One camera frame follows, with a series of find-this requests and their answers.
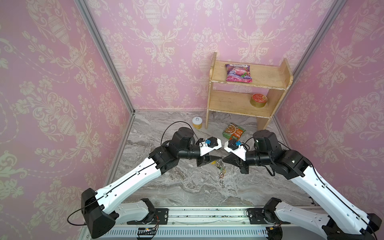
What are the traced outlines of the aluminium front rail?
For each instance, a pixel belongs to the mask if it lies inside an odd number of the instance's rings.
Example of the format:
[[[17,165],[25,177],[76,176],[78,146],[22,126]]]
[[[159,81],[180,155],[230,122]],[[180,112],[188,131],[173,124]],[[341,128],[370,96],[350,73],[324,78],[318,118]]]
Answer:
[[[116,224],[92,239],[89,230],[82,240],[325,240],[322,229],[329,216],[318,207],[284,207],[289,225],[251,225],[246,209],[261,207],[165,207],[166,225]]]

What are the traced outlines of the pink snack packet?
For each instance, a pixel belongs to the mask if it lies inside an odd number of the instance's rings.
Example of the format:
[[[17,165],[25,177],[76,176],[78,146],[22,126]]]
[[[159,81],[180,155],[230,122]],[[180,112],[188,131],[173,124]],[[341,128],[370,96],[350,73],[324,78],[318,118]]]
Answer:
[[[227,82],[251,83],[253,81],[250,72],[250,65],[226,64]]]

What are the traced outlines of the red-lidded gold tin can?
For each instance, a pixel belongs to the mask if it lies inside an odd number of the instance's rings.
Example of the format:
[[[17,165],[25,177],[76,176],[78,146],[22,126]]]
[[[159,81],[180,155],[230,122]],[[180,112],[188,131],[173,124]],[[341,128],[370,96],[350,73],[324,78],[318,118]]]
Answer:
[[[250,103],[255,108],[263,108],[268,101],[268,98],[263,94],[253,94]]]

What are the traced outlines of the green orange noodle packet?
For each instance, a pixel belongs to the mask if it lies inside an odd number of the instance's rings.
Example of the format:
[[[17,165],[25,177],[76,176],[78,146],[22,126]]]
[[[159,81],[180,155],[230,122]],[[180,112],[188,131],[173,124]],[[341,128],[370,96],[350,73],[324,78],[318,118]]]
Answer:
[[[239,140],[243,133],[246,130],[234,123],[230,123],[227,128],[223,131],[223,137],[225,137],[228,140],[235,139]]]

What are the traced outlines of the white-lidded yellow can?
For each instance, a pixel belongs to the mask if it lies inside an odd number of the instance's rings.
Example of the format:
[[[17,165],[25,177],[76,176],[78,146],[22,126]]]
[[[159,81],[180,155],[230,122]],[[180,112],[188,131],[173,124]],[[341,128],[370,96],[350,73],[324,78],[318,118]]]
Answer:
[[[194,117],[192,123],[195,129],[199,130],[203,126],[203,119],[201,117]]]

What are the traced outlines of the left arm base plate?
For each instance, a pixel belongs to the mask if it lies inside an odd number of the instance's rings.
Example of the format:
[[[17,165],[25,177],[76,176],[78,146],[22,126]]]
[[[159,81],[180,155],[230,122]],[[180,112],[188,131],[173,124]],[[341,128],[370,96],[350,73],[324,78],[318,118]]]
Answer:
[[[168,208],[155,208],[144,217],[143,220],[140,221],[129,221],[127,225],[166,225],[168,223]]]

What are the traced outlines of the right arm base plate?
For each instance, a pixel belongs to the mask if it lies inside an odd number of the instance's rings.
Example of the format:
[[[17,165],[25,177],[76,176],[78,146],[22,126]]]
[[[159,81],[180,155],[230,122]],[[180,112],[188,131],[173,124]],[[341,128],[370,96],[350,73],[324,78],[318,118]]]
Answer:
[[[290,224],[289,222],[278,220],[271,214],[265,214],[263,208],[248,208],[245,213],[251,225],[281,226]]]

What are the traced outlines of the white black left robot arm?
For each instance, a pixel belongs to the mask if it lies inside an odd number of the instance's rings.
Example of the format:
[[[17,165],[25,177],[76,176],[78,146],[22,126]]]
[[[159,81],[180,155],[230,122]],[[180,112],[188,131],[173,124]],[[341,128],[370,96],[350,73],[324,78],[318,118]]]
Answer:
[[[161,143],[133,170],[113,183],[82,192],[81,213],[92,239],[100,238],[116,224],[142,222],[149,224],[155,220],[156,209],[149,199],[123,207],[122,202],[148,182],[160,177],[176,167],[180,160],[196,160],[201,167],[219,159],[210,152],[222,147],[220,139],[195,140],[194,131],[181,127],[171,140]]]

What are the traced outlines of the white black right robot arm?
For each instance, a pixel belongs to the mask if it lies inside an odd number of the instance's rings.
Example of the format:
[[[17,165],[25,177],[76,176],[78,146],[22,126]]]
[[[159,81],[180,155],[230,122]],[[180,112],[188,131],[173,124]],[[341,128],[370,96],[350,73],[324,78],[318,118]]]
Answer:
[[[311,231],[326,240],[375,240],[382,219],[366,213],[348,201],[333,188],[315,169],[309,159],[295,150],[282,149],[275,133],[268,130],[253,134],[254,149],[237,140],[225,143],[229,153],[224,163],[238,167],[248,174],[252,166],[265,167],[269,174],[282,175],[304,190],[325,214],[313,213],[271,198],[263,208],[268,223],[287,222]]]

